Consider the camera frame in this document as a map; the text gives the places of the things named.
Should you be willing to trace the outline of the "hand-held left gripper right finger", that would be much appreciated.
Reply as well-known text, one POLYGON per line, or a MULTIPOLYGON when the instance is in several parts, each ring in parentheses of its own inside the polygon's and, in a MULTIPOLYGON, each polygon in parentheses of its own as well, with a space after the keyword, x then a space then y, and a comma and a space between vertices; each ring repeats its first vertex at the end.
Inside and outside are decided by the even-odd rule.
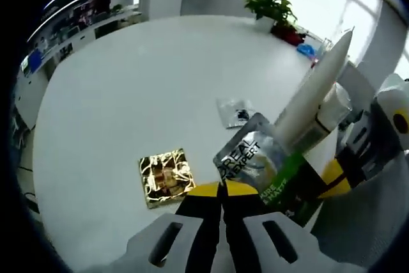
POLYGON ((226 236, 237 272, 321 272, 323 255, 309 232, 280 212, 269 212, 257 190, 223 182, 226 236))

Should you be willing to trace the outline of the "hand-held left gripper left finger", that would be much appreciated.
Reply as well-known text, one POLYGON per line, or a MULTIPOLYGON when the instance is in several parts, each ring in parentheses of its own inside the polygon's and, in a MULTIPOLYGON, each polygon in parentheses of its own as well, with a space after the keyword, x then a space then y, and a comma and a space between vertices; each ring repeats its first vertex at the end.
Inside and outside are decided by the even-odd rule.
POLYGON ((219 182, 189 191, 174 214, 163 214, 134 235, 129 272, 209 272, 219 242, 219 182))

